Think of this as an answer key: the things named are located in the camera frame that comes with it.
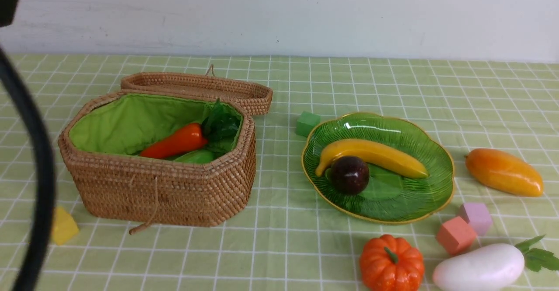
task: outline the white radish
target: white radish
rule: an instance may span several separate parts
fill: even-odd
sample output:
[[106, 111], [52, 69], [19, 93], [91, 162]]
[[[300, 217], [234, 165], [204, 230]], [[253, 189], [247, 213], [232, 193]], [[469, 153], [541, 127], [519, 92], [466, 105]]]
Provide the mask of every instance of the white radish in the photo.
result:
[[517, 281], [524, 254], [514, 245], [487, 245], [439, 263], [433, 282], [443, 291], [498, 291]]

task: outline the table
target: table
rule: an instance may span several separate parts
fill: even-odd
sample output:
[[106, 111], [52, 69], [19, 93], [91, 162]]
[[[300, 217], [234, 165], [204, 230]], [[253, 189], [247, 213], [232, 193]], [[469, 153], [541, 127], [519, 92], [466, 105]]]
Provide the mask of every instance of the table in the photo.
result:
[[[92, 98], [119, 89], [141, 71], [204, 74], [274, 89], [270, 113], [257, 116], [257, 176], [248, 207], [213, 229], [153, 225], [90, 215], [58, 149], [58, 204], [80, 234], [52, 246], [41, 291], [353, 291], [365, 290], [357, 260], [365, 242], [389, 233], [425, 256], [422, 290], [437, 290], [432, 271], [445, 251], [441, 222], [464, 201], [483, 201], [493, 227], [475, 247], [547, 234], [540, 246], [559, 253], [559, 64], [281, 56], [178, 57], [13, 54], [35, 94], [52, 139]], [[0, 290], [8, 290], [26, 249], [34, 205], [34, 166], [26, 131], [0, 92]], [[371, 111], [407, 118], [453, 156], [457, 192], [443, 211], [411, 225], [376, 225], [322, 200], [302, 173], [305, 139], [295, 135], [303, 111], [323, 120]], [[462, 155], [477, 147], [511, 152], [533, 164], [545, 195], [522, 198], [480, 186]], [[557, 287], [557, 273], [525, 271], [511, 290]]]

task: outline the black cable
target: black cable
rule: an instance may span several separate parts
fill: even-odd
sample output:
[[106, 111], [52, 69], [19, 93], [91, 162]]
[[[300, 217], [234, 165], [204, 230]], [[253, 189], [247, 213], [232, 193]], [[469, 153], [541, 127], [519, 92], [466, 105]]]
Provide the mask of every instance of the black cable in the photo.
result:
[[[17, 0], [0, 0], [0, 27], [11, 24]], [[29, 132], [37, 178], [34, 219], [24, 261], [12, 291], [33, 291], [50, 242], [56, 200], [54, 152], [41, 114], [10, 60], [0, 48], [0, 80]]]

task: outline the green block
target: green block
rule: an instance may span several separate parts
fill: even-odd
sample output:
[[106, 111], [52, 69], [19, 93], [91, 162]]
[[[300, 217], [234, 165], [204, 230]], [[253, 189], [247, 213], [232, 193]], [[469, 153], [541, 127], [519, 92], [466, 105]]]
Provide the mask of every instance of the green block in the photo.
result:
[[313, 128], [320, 124], [320, 116], [317, 114], [302, 112], [297, 119], [297, 127], [295, 134], [303, 137], [308, 137]]

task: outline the orange carrot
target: orange carrot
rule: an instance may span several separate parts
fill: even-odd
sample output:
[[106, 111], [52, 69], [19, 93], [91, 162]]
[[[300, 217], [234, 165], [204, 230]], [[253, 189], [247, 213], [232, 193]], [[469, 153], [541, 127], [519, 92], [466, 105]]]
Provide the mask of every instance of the orange carrot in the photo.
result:
[[194, 122], [183, 126], [171, 136], [148, 146], [139, 156], [165, 159], [176, 156], [177, 154], [198, 150], [207, 143], [208, 140], [202, 135], [201, 125]]

